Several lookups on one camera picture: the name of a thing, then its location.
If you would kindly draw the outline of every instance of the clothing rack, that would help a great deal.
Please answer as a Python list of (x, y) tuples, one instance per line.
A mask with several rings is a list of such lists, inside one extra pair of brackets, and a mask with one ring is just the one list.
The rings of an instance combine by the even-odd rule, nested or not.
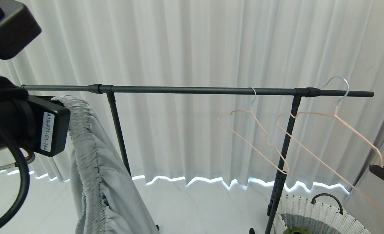
[[(122, 135), (121, 125), (119, 122), (117, 106), (115, 103), (116, 92), (122, 93), (173, 93), (173, 94), (225, 94), (225, 95), (280, 95), (280, 96), (293, 96), (292, 109), (290, 111), (294, 116), (297, 114), (302, 97), (312, 98), (318, 96), (344, 96), (346, 90), (322, 90), (317, 88), (294, 88), (294, 89), (270, 89), (270, 88), (229, 88), (229, 87), (170, 87), (170, 86), (113, 86), (104, 84), (92, 84), (86, 86), (78, 85), (25, 85), (21, 86), (27, 90), (34, 91), (79, 91), (79, 92), (92, 92), (97, 94), (106, 94), (113, 116), (114, 126), (117, 133), (119, 148), (122, 155), (122, 160), (128, 172), (130, 172), (130, 165), (128, 164), (127, 152), (125, 150), (124, 139)], [(349, 91), (349, 97), (365, 97), (370, 98), (374, 96), (374, 92), (368, 91)], [(295, 119), (289, 116), (286, 131), (291, 135)], [(286, 158), (287, 150), (289, 148), (290, 137), (284, 136), (283, 147), (281, 154)], [(284, 161), (280, 158), (278, 168), (283, 169)], [(269, 221), (266, 226), (265, 234), (270, 234), (273, 227), (273, 221), (276, 216), (277, 207), (279, 205), (280, 197), (283, 192), (284, 183), (286, 181), (285, 174), (279, 170), (276, 172), (273, 190), (271, 192), (270, 203), (267, 207), (267, 215)], [(249, 230), (249, 234), (254, 234), (253, 228)]]

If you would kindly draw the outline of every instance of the white floor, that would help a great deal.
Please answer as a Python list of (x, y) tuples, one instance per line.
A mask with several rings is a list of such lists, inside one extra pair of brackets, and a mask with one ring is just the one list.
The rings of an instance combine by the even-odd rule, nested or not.
[[(272, 183), (263, 185), (253, 179), (248, 186), (233, 182), (228, 188), (219, 179), (205, 180), (195, 180), (186, 186), (183, 179), (155, 179), (145, 185), (143, 178), (134, 178), (162, 234), (247, 234), (251, 227), (256, 233), (265, 232)], [(18, 174), (0, 173), (0, 216), (14, 201), (18, 188)], [(284, 193), (312, 197), (327, 190), (314, 186), (307, 193), (296, 186)], [(347, 196), (340, 188), (334, 188), (332, 194), (342, 200)], [(335, 204), (327, 197), (320, 201)], [(32, 175), (24, 206), (0, 234), (71, 234), (76, 222), (70, 182), (36, 179)]]

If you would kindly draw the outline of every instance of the white curtain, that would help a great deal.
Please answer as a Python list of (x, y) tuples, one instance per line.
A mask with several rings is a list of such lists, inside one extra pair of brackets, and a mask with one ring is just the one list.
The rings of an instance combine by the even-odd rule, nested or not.
[[(15, 84), (321, 88), (341, 76), (351, 90), (374, 98), (345, 98), (339, 116), (372, 142), (384, 120), (384, 0), (301, 1), (23, 1), (42, 33), (18, 56), (0, 60)], [(333, 80), (328, 89), (345, 89)], [(104, 95), (79, 95), (99, 115), (116, 147)], [(276, 169), (220, 124), (217, 113), (248, 110), (253, 96), (116, 94), (132, 175), (222, 177), (246, 184), (272, 181)], [(304, 98), (300, 111), (332, 113), (337, 98)], [(270, 141), (281, 148), (276, 117), (292, 97), (260, 96), (253, 105)], [(279, 157), (249, 114), (222, 116), (274, 163)], [(283, 126), (287, 117), (280, 120)], [(294, 136), (349, 181), (370, 147), (334, 120), (302, 116)], [(67, 179), (69, 149), (32, 165)], [(287, 185), (341, 183), (294, 142)]]

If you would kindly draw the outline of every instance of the label sticker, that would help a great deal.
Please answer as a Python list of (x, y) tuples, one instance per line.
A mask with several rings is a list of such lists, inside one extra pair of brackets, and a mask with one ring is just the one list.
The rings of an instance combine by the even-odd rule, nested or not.
[(52, 147), (52, 135), (53, 125), (55, 123), (55, 115), (49, 112), (43, 114), (43, 125), (42, 125), (42, 138), (40, 141), (40, 149), (50, 152)]

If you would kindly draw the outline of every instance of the green cloth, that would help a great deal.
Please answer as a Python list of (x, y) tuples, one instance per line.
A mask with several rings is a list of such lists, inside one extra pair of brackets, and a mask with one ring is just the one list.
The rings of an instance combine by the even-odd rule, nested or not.
[(310, 227), (296, 227), (293, 229), (287, 228), (286, 231), (283, 232), (283, 234), (310, 234), (311, 228)]

